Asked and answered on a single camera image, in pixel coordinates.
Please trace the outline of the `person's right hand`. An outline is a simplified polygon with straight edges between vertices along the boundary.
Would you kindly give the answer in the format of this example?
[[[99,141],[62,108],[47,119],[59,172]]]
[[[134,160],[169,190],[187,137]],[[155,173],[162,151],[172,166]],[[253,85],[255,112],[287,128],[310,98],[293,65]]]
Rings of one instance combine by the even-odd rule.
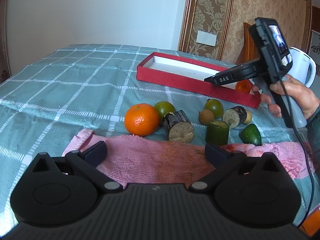
[[[283,85],[286,89],[288,96],[292,97],[299,105],[300,109],[306,120],[312,117],[315,113],[318,113],[319,98],[314,92],[302,84],[300,81],[293,78],[291,75],[286,74],[286,81],[283,81]],[[272,98],[267,94],[261,94],[261,102],[266,103],[268,110],[275,116],[281,117],[281,109],[278,105],[272,103]]]

